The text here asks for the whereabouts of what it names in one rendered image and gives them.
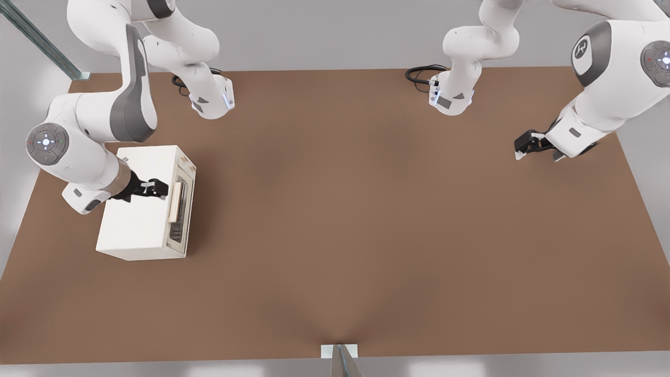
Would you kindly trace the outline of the white oven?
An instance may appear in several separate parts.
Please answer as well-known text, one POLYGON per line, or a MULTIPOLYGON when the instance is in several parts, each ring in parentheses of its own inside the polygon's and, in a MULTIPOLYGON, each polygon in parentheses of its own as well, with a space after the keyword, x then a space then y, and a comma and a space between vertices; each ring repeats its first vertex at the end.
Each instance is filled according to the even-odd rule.
POLYGON ((196 167, 176 146, 124 147, 117 150, 142 181, 158 179, 170 186, 165 198, 132 196, 131 202, 111 199, 105 203, 96 251, 127 261, 180 259, 165 245, 172 182, 177 165, 196 167))

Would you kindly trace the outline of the silver frame post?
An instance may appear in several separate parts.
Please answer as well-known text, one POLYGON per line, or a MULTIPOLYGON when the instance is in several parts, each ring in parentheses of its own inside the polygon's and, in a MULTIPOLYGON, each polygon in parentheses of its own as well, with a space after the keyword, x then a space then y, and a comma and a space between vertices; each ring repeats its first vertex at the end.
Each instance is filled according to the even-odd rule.
POLYGON ((90 72, 83 72, 53 45, 26 15, 19 10, 11 0, 0 0, 0 14, 2 14, 14 28, 20 31, 33 43, 55 66, 64 72, 72 81, 86 81, 91 78, 90 72))
POLYGON ((321 358, 331 359, 330 377, 362 377, 356 364, 358 344, 321 345, 321 358))

